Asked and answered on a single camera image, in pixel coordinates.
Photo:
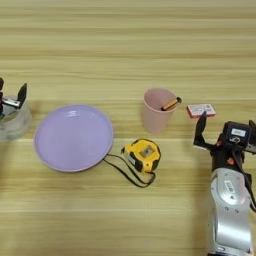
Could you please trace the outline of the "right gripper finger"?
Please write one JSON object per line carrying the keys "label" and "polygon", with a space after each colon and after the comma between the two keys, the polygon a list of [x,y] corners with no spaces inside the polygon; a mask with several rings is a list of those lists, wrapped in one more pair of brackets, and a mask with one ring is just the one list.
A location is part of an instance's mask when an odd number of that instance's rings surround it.
{"label": "right gripper finger", "polygon": [[250,144],[256,146],[256,124],[249,120],[249,126],[251,128]]}
{"label": "right gripper finger", "polygon": [[207,112],[204,111],[196,124],[195,137],[194,137],[195,142],[204,140],[203,132],[206,127],[206,120],[207,120]]}

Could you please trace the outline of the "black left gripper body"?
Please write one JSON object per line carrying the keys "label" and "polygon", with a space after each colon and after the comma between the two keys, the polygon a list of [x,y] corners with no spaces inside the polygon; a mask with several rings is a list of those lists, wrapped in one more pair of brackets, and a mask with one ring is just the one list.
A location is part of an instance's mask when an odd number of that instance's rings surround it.
{"label": "black left gripper body", "polygon": [[1,103],[2,105],[6,105],[14,109],[19,109],[21,107],[20,101],[11,98],[2,98]]}

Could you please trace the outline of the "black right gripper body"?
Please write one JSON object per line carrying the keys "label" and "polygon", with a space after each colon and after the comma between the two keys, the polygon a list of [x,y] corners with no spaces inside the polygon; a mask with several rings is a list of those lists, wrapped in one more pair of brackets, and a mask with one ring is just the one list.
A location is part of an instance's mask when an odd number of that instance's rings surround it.
{"label": "black right gripper body", "polygon": [[245,147],[236,144],[227,145],[220,134],[215,144],[207,143],[202,135],[194,138],[193,144],[210,151],[212,157],[212,170],[227,168],[237,172],[242,171],[245,153],[256,154],[256,144],[248,143]]}

